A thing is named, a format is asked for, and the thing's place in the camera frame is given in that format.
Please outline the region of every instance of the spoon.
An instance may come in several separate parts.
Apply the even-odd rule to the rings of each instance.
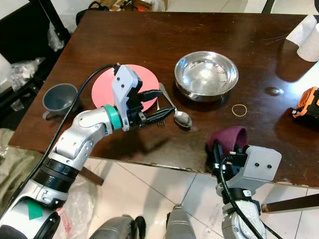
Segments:
[[[165,90],[165,87],[162,83],[159,83],[159,89],[163,92],[163,95],[168,100],[168,102],[171,104],[171,106],[175,107],[175,114],[174,114],[174,121],[184,128],[190,128],[193,125],[193,122],[191,121],[190,116],[182,111],[178,111],[176,106],[171,101],[170,97],[168,96],[167,91]]]

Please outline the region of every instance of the gray cup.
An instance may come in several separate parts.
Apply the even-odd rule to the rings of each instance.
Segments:
[[[78,90],[71,84],[59,84],[50,88],[43,96],[42,103],[47,109],[42,115],[44,120],[53,120],[57,117],[64,116],[75,98]],[[73,108],[73,112],[79,107],[79,101]]]

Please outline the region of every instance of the wooden table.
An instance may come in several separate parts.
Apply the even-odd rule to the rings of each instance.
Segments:
[[[291,108],[304,90],[317,85],[318,76],[301,78],[314,64],[296,54],[285,40],[303,15],[172,12],[87,12],[58,62],[13,135],[10,145],[43,152],[57,121],[44,121],[42,97],[53,85],[77,88],[90,73],[108,63],[147,67],[163,82],[179,110],[193,119],[190,131],[176,126],[172,117],[164,128],[156,125],[121,130],[100,141],[92,156],[146,165],[207,172],[205,142],[228,126],[246,127],[249,143],[274,148],[283,158],[276,182],[319,187],[319,133],[293,120]],[[239,81],[224,102],[201,104],[186,99],[174,85],[174,66],[193,51],[215,51],[237,66]],[[93,109],[92,81],[81,102]],[[283,94],[274,95],[272,88]],[[238,118],[231,108],[245,104]],[[161,107],[168,106],[160,98]],[[69,119],[64,129],[70,126]]]

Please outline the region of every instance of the black wire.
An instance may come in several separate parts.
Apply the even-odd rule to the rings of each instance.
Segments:
[[[249,227],[249,229],[254,233],[254,235],[258,238],[258,239],[263,239],[263,237],[259,234],[259,232],[257,231],[257,229],[251,224],[251,222],[248,220],[248,218],[244,215],[244,213],[240,210],[240,208],[238,207],[238,205],[236,204],[235,200],[233,199],[229,188],[226,184],[224,175],[223,175],[223,164],[226,162],[226,160],[228,160],[229,157],[225,157],[222,162],[219,164],[219,176],[221,179],[221,185],[223,186],[223,189],[225,191],[225,195],[226,198],[228,199],[228,201],[231,203],[231,205],[233,206],[233,208],[235,209],[235,211],[237,212],[237,214],[240,216],[240,218],[244,221],[244,223],[246,223],[246,225]]]
[[[66,118],[69,116],[69,114],[71,113],[71,111],[73,110],[77,100],[80,97],[81,92],[83,91],[83,89],[85,88],[85,86],[90,82],[90,80],[96,76],[98,73],[100,73],[101,71],[110,68],[110,67],[115,67],[116,64],[107,64],[105,66],[102,66],[101,68],[97,69],[95,72],[93,72],[87,79],[86,81],[83,83],[83,85],[81,86],[81,88],[79,89],[78,93],[76,94],[69,111],[66,113],[66,115],[64,116],[63,120],[61,121],[58,129],[56,130],[48,148],[46,149],[44,155],[42,156],[41,160],[38,162],[38,164],[36,165],[36,167],[33,169],[33,171],[27,176],[27,178],[21,183],[21,185],[17,188],[17,190],[15,191],[14,195],[12,196],[12,198],[10,199],[6,209],[4,210],[4,212],[8,209],[8,207],[10,206],[11,202],[19,195],[19,193],[22,191],[22,189],[25,187],[26,183],[34,176],[34,174],[39,170],[39,168],[41,167],[41,165],[43,164],[45,158],[48,156],[49,152],[51,151],[53,144],[56,140],[56,138],[58,137],[65,121]]]
[[[282,239],[275,231],[273,231],[269,226],[267,226],[264,222],[263,222],[265,228],[275,237],[277,237],[278,239]]]

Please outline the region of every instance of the metal bowl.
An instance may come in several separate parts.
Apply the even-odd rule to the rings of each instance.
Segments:
[[[221,98],[238,81],[238,70],[227,57],[211,51],[183,56],[175,66],[178,89],[193,101],[211,102]]]

